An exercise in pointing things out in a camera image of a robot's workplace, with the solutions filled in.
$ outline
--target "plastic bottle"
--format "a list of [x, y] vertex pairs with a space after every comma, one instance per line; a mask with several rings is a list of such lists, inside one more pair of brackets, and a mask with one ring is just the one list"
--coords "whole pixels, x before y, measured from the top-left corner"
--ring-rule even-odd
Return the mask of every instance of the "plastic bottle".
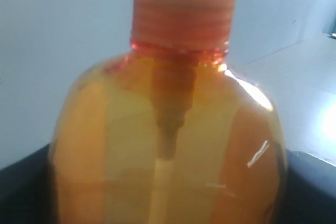
[[132, 50], [86, 71], [59, 116], [58, 223], [271, 223], [281, 126], [225, 61], [234, 2], [134, 0]]

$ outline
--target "bottle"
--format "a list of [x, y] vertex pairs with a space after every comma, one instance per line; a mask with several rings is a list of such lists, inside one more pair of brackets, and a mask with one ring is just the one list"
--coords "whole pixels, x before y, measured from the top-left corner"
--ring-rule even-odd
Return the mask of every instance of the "bottle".
[[134, 0], [132, 50], [82, 74], [59, 116], [49, 151], [58, 223], [274, 220], [281, 126], [226, 62], [234, 3]]

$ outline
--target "orange bottle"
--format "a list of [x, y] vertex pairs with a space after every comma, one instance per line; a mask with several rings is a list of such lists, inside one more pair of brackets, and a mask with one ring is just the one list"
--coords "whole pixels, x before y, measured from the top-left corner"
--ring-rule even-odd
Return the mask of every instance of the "orange bottle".
[[49, 159], [60, 224], [271, 223], [272, 102], [225, 61], [235, 0], [134, 0], [132, 50], [73, 85]]

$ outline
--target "wall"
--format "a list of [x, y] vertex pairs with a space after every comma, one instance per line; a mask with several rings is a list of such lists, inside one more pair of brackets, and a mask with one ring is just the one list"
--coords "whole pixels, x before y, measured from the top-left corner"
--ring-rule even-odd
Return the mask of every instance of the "wall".
[[[334, 1], [237, 0], [230, 61], [320, 33]], [[132, 0], [0, 0], [0, 169], [50, 141], [80, 72], [128, 50], [131, 10]]]

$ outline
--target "orange cap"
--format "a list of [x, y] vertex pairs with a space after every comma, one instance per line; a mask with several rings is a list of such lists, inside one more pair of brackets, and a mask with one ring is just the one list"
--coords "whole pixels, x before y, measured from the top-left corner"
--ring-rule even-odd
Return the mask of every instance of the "orange cap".
[[132, 42], [177, 50], [223, 50], [235, 0], [134, 0]]

